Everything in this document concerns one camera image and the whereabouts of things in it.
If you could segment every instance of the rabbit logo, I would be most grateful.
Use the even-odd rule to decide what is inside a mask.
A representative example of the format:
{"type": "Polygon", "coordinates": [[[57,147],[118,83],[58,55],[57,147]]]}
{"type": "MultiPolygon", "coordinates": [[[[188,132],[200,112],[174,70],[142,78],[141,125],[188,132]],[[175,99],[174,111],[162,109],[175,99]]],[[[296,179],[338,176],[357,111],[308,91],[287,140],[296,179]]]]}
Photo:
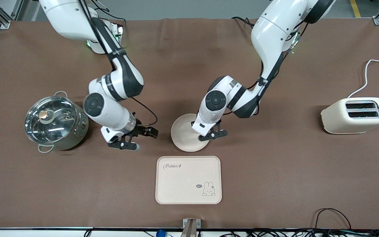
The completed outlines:
{"type": "Polygon", "coordinates": [[[215,196],[215,187],[213,186],[213,182],[204,183],[203,196],[215,196]]]}

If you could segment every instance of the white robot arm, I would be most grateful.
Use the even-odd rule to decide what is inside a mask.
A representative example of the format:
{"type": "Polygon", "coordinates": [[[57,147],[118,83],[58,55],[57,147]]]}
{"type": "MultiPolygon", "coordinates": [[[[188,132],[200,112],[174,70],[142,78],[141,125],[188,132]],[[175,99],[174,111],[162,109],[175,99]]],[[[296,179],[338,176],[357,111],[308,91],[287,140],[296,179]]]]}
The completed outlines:
{"type": "Polygon", "coordinates": [[[52,27],[62,36],[87,40],[92,50],[107,54],[113,70],[90,82],[84,112],[102,125],[101,133],[110,147],[139,150],[131,139],[138,135],[157,138],[158,131],[144,127],[119,102],[138,96],[143,90],[141,73],[128,58],[114,34],[116,24],[101,20],[82,0],[39,0],[52,27]]]}
{"type": "Polygon", "coordinates": [[[226,108],[239,118],[249,118],[275,78],[283,62],[283,51],[289,49],[299,23],[315,23],[324,17],[335,0],[273,0],[257,20],[251,41],[263,62],[263,71],[253,90],[248,90],[230,76],[217,78],[201,102],[192,128],[205,141],[224,137],[225,130],[215,131],[226,108]]]}

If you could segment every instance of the brown table mat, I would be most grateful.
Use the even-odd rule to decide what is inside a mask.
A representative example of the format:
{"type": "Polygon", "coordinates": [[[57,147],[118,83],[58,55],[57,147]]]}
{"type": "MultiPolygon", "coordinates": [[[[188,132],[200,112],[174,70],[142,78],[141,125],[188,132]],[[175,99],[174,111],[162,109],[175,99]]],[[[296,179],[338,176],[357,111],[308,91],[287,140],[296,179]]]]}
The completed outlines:
{"type": "MultiPolygon", "coordinates": [[[[229,136],[191,155],[221,160],[217,205],[160,205],[156,161],[185,156],[170,138],[182,114],[197,112],[210,83],[230,75],[250,86],[260,72],[251,29],[236,20],[130,21],[123,46],[145,80],[138,99],[159,116],[159,138],[138,137],[139,152],[109,148],[91,123],[73,150],[40,154],[24,133],[39,99],[58,90],[82,105],[90,80],[110,71],[104,55],[65,39],[48,22],[13,21],[0,32],[0,226],[311,227],[316,210],[334,207],[353,228],[379,228],[379,128],[329,135],[320,111],[363,84],[364,65],[379,59],[371,19],[324,19],[308,26],[256,117],[223,117],[229,136]]],[[[379,63],[357,96],[379,96],[379,63]]],[[[142,122],[152,116],[122,102],[142,122]]],[[[319,227],[346,228],[332,213],[319,227]]]]}

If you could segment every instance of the metal clamp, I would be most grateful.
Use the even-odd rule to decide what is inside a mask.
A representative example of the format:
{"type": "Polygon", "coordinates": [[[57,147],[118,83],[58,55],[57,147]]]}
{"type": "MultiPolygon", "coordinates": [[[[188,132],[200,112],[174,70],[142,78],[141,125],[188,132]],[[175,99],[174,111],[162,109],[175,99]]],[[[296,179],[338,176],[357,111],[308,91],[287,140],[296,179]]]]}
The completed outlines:
{"type": "Polygon", "coordinates": [[[201,228],[201,219],[186,218],[182,219],[184,230],[181,237],[196,237],[197,228],[201,228]]]}
{"type": "Polygon", "coordinates": [[[220,130],[220,123],[221,120],[219,120],[215,126],[213,126],[209,133],[206,134],[206,136],[198,136],[199,141],[207,141],[207,140],[214,140],[216,138],[222,138],[227,136],[227,131],[226,130],[220,130]]]}
{"type": "Polygon", "coordinates": [[[120,139],[117,137],[115,140],[109,143],[108,146],[112,148],[117,148],[120,150],[135,150],[135,151],[140,150],[140,144],[131,142],[132,138],[138,137],[138,135],[142,135],[145,137],[152,137],[156,139],[158,138],[159,131],[150,126],[149,127],[141,126],[141,121],[137,119],[137,126],[135,126],[131,132],[123,135],[120,139]]]}

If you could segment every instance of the glass lid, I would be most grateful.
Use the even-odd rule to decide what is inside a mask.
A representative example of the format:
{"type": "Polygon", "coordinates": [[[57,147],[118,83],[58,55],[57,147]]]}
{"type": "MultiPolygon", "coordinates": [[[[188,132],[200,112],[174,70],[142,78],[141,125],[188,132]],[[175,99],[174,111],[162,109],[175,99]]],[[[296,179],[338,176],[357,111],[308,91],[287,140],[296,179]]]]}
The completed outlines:
{"type": "Polygon", "coordinates": [[[43,98],[26,115],[26,135],[38,144],[51,144],[68,135],[74,126],[75,114],[74,105],[66,97],[43,98]]]}

